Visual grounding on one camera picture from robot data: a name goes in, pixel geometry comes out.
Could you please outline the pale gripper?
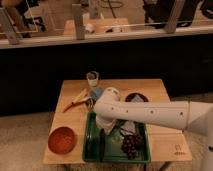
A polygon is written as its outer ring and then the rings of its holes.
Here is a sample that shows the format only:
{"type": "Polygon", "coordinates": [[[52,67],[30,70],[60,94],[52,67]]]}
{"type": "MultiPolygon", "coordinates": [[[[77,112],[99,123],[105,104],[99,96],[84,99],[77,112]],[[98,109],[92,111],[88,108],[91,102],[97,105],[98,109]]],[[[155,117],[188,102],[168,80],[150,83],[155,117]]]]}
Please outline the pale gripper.
{"type": "Polygon", "coordinates": [[[99,129],[103,129],[104,132],[109,135],[116,124],[116,119],[105,118],[102,116],[96,116],[96,125],[99,129]]]}

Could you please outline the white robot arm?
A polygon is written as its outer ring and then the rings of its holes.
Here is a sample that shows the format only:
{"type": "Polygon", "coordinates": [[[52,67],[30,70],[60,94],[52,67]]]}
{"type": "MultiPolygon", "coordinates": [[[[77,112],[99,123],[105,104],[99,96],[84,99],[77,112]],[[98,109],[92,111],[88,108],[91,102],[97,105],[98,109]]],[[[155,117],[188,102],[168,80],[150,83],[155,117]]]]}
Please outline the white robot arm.
{"type": "Polygon", "coordinates": [[[124,102],[116,88],[108,87],[95,103],[94,112],[100,123],[122,119],[205,135],[207,141],[200,171],[213,171],[213,103],[124,102]]]}

